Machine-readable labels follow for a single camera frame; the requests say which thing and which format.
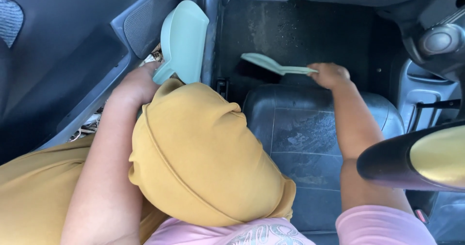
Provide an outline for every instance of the yellow beanie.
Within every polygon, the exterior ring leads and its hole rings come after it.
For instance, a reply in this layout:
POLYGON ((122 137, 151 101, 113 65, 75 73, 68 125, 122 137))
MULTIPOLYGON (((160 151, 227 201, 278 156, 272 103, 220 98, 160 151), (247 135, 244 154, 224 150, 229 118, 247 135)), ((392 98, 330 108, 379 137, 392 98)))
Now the yellow beanie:
POLYGON ((202 226, 292 216, 295 183, 210 87, 167 80, 132 135, 129 179, 158 209, 202 226))

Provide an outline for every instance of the person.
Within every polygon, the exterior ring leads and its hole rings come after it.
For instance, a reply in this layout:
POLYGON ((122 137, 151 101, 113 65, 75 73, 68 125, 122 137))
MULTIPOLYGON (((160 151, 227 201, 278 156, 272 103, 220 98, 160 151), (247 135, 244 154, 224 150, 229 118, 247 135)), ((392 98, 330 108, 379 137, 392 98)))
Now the person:
MULTIPOLYGON (((123 79, 95 137, 0 166, 2 240, 313 245, 289 222, 294 182, 247 129, 240 107, 200 83, 170 79, 160 87, 152 81, 157 67, 145 64, 123 79)), ((309 67, 333 94, 343 157, 340 244, 435 244, 403 190, 358 175, 358 156, 383 135, 348 71, 309 67)))

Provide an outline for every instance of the black floor mat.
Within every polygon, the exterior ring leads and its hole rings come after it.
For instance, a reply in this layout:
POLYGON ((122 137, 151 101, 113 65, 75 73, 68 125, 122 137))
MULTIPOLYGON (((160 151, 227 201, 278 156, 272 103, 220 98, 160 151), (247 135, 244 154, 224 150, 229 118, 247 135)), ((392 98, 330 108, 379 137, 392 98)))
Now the black floor mat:
MULTIPOLYGON (((258 52, 282 65, 334 62, 347 67, 359 90, 366 91, 368 48, 373 8, 305 0, 264 2, 230 0, 217 41, 215 77, 229 77, 229 101, 242 104, 261 81, 233 73, 240 55, 258 52)), ((308 77, 286 77, 282 83, 306 84, 308 77)))

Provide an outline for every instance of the black leather seat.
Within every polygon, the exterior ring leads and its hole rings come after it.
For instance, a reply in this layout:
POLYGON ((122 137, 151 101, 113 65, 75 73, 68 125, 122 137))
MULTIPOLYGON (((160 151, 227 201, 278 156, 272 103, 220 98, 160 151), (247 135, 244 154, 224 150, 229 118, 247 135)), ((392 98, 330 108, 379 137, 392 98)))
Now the black leather seat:
MULTIPOLYGON (((362 96, 386 138, 404 133, 388 100, 371 93, 362 96)), ((248 93, 243 112, 264 150, 297 185, 291 222, 319 245, 339 244, 335 221, 341 213, 342 157, 331 92, 267 84, 248 93)))

